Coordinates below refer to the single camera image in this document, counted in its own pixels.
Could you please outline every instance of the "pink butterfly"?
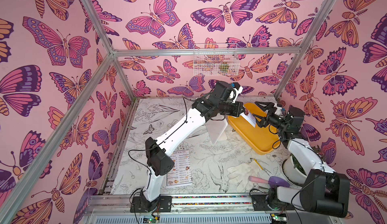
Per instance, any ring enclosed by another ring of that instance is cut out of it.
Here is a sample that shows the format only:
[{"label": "pink butterfly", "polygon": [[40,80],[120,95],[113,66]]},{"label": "pink butterfly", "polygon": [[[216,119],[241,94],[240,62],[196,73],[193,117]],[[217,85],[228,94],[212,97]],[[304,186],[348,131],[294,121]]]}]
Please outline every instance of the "pink butterfly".
[{"label": "pink butterfly", "polygon": [[165,82],[172,84],[175,78],[180,78],[180,75],[177,72],[177,69],[171,65],[171,62],[167,59],[164,60],[164,70],[160,66],[157,66],[160,71],[152,71],[155,74],[160,74],[160,75],[152,75],[146,77],[148,80],[151,81],[158,81],[158,82]]},{"label": "pink butterfly", "polygon": [[116,100],[117,100],[117,93],[111,97],[111,92],[108,95],[105,91],[105,97],[99,92],[96,92],[97,99],[99,100],[99,109],[103,111],[103,117],[107,118],[109,115],[113,117],[114,109],[116,109]]},{"label": "pink butterfly", "polygon": [[339,68],[344,59],[345,52],[346,48],[339,48],[337,51],[330,52],[328,58],[324,60],[317,69],[319,75],[329,74],[324,78],[324,80],[329,79],[329,81],[322,87],[322,91],[325,95],[332,96],[337,92],[344,96],[349,89],[353,89],[358,83],[357,80],[350,76],[338,75],[339,73],[346,72],[338,72],[340,68],[344,66],[343,64]]},{"label": "pink butterfly", "polygon": [[[93,23],[91,22],[90,20],[90,16],[89,14],[87,13],[85,7],[83,6],[81,0],[79,0],[80,4],[82,5],[82,9],[83,9],[83,12],[85,13],[85,16],[86,16],[86,21],[85,21],[85,33],[89,32],[91,28],[93,28],[93,31],[94,31],[94,25]],[[116,16],[114,16],[113,14],[111,13],[108,13],[108,12],[103,12],[102,10],[102,7],[101,5],[99,4],[99,2],[97,0],[91,0],[91,2],[93,3],[94,5],[94,9],[96,10],[97,14],[98,14],[98,17],[99,19],[101,20],[101,23],[102,23],[102,26],[105,30],[105,32],[107,34],[111,34],[111,35],[115,35],[115,36],[119,36],[119,34],[114,31],[113,29],[109,28],[108,25],[109,23],[106,22],[106,21],[111,21],[111,22],[121,22],[122,19],[121,18],[118,18]],[[99,42],[99,35],[97,34],[96,32],[96,43],[98,44]]]},{"label": "pink butterfly", "polygon": [[151,93],[151,89],[145,85],[145,82],[143,80],[137,82],[136,88],[133,85],[132,87],[133,87],[133,94],[136,97],[143,97],[146,94]]},{"label": "pink butterfly", "polygon": [[149,16],[141,16],[133,18],[126,25],[126,28],[129,32],[138,32],[140,34],[150,33],[158,38],[160,38],[165,33],[165,28],[162,26],[166,24],[167,26],[174,26],[180,19],[177,17],[176,13],[172,11],[176,6],[175,0],[154,0],[153,11],[149,13]]},{"label": "pink butterfly", "polygon": [[225,20],[227,23],[231,23],[231,17],[238,26],[241,26],[244,21],[253,18],[251,12],[242,10],[254,11],[260,1],[261,0],[235,0],[230,8],[227,7],[227,4],[229,4],[228,2],[225,5],[219,5],[223,6],[223,10],[218,8],[199,9],[191,14],[191,18],[201,26],[207,26],[207,24],[211,22],[207,27],[209,32],[215,30],[223,31],[225,29]]},{"label": "pink butterfly", "polygon": [[287,61],[282,61],[279,63],[277,67],[277,73],[273,73],[272,76],[264,76],[257,79],[257,82],[262,82],[263,84],[268,84],[270,86],[276,86],[279,84],[279,81],[282,79],[282,77],[285,74],[285,71],[288,68],[288,65],[286,64]]},{"label": "pink butterfly", "polygon": [[120,91],[120,97],[122,99],[122,105],[123,107],[130,106],[132,104],[132,101],[130,100],[130,97],[128,94],[126,94],[123,91]]},{"label": "pink butterfly", "polygon": [[202,84],[204,83],[204,75],[199,74],[197,76],[192,77],[190,82],[185,86],[176,86],[167,90],[170,94],[175,95],[184,95],[184,96],[193,96],[193,92],[201,92],[206,90]]},{"label": "pink butterfly", "polygon": [[289,83],[286,84],[285,86],[285,91],[289,93],[291,96],[293,96],[294,98],[297,97],[296,87],[294,86],[294,84],[297,82],[295,81],[295,79],[300,74],[300,72],[301,72],[301,66],[296,68],[296,70],[293,72],[293,75],[290,77]]},{"label": "pink butterfly", "polygon": [[[240,39],[237,38],[227,38],[226,43],[228,44],[228,48],[246,48],[246,47],[268,47],[268,40],[272,36],[268,31],[268,28],[266,26],[260,26],[254,33],[253,37],[251,38],[251,43],[250,41],[250,36],[249,39],[246,40],[244,37],[245,42],[243,42]],[[243,59],[246,55],[238,55],[239,60]]]},{"label": "pink butterfly", "polygon": [[67,38],[59,37],[46,24],[29,17],[23,18],[23,26],[32,33],[37,44],[48,48],[47,53],[52,65],[65,65],[66,58],[70,57],[70,63],[74,67],[82,68],[82,56],[87,55],[90,48],[90,41],[87,38],[75,36],[67,41]]}]

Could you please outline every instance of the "yellow tray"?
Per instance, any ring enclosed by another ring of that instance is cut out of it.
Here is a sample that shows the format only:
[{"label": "yellow tray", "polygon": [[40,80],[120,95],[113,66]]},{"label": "yellow tray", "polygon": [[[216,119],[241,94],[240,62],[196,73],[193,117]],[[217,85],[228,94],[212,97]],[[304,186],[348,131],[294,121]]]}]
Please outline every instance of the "yellow tray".
[{"label": "yellow tray", "polygon": [[[254,103],[246,103],[244,107],[247,108],[250,113],[259,116],[266,116],[266,113],[262,111],[257,105]],[[265,128],[260,128],[255,124],[253,127],[247,120],[245,120],[242,116],[240,117],[232,117],[228,116],[228,124],[232,126],[233,129],[250,145],[252,149],[257,154],[264,155],[273,151],[273,143],[279,140],[277,134],[272,134],[269,132],[269,126]],[[270,129],[272,132],[277,132],[274,127]],[[274,144],[274,148],[279,146],[280,142],[278,141]]]}]

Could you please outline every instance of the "paper sign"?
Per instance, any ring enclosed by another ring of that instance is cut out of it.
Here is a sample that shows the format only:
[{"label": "paper sign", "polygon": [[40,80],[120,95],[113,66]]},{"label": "paper sign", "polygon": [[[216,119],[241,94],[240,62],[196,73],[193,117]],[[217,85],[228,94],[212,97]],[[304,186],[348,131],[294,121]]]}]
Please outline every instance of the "paper sign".
[{"label": "paper sign", "polygon": [[175,165],[167,173],[167,188],[186,186],[192,184],[190,151],[174,151],[171,159]]}]

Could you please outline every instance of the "wire basket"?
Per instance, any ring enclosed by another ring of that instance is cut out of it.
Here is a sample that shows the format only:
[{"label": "wire basket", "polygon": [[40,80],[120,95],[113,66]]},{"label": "wire basket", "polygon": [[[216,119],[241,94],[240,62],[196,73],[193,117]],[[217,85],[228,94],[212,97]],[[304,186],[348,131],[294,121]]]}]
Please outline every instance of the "wire basket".
[{"label": "wire basket", "polygon": [[196,76],[236,76],[239,58],[234,48],[195,48],[193,50],[193,74]]}]

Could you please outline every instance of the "metal rail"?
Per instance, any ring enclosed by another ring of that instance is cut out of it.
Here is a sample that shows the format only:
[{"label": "metal rail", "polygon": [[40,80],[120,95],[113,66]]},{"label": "metal rail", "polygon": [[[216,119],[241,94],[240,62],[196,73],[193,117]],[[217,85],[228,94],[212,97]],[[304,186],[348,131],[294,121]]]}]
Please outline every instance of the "metal rail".
[{"label": "metal rail", "polygon": [[322,23],[324,22],[325,18],[331,11],[334,3],[336,0],[324,0],[324,2],[321,5],[320,10],[318,11],[316,17],[314,18],[312,25],[310,26],[306,36],[302,40],[302,43],[300,45],[301,51],[296,54],[293,57],[292,62],[288,66],[288,70],[285,72],[284,76],[282,77],[281,82],[279,83],[276,92],[274,93],[274,97],[276,99],[279,98],[282,91],[285,89],[286,84],[288,83],[290,77],[293,75],[293,72],[296,70],[297,66],[303,59],[304,54],[306,53],[309,45],[312,43],[312,40],[314,36],[317,34],[318,30],[320,29]]}]

